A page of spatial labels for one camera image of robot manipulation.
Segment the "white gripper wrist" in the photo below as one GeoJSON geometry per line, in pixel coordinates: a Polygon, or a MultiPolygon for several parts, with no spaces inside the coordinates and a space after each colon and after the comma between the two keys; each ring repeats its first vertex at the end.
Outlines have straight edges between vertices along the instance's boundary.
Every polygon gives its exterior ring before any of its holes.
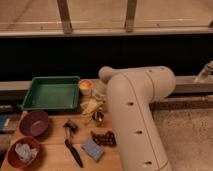
{"type": "MultiPolygon", "coordinates": [[[[104,82],[102,82],[101,80],[96,80],[94,83],[92,96],[96,100],[102,101],[106,97],[106,89],[107,89],[107,85],[104,82]]],[[[86,114],[92,113],[98,108],[98,106],[99,106],[98,102],[89,102],[88,106],[83,111],[83,114],[86,115],[86,114]]]]}

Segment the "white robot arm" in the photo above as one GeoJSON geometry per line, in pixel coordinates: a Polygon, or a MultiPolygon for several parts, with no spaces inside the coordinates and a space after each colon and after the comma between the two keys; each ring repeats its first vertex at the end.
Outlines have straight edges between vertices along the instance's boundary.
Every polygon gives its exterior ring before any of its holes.
{"type": "Polygon", "coordinates": [[[172,171],[149,104],[173,92],[174,73],[165,66],[105,66],[99,79],[107,85],[107,108],[123,171],[172,171]]]}

